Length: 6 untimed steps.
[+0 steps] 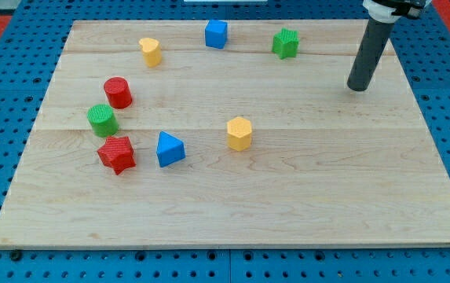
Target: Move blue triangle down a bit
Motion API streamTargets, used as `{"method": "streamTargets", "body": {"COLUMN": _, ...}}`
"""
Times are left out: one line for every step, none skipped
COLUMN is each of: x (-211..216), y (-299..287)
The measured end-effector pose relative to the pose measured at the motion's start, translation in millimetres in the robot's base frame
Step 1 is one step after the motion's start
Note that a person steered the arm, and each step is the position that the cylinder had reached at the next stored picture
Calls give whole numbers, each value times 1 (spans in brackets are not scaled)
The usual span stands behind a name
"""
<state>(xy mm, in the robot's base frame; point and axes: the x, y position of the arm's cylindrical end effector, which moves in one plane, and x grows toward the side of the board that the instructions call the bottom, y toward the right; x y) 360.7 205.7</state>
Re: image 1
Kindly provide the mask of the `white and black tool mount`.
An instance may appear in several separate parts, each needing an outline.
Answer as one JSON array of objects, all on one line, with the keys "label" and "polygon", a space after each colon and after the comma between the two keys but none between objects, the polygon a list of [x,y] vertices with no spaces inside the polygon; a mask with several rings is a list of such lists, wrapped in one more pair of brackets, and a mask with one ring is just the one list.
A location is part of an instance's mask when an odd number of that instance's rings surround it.
[{"label": "white and black tool mount", "polygon": [[371,19],[384,24],[394,24],[401,17],[418,20],[432,0],[363,0],[362,6]]}]

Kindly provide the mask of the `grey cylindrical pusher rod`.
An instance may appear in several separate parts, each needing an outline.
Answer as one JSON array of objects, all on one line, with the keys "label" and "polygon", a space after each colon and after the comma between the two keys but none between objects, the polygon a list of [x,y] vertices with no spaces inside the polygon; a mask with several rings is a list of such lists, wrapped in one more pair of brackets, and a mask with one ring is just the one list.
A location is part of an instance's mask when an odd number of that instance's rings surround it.
[{"label": "grey cylindrical pusher rod", "polygon": [[393,27],[394,23],[369,19],[347,79],[351,90],[365,91],[368,88]]}]

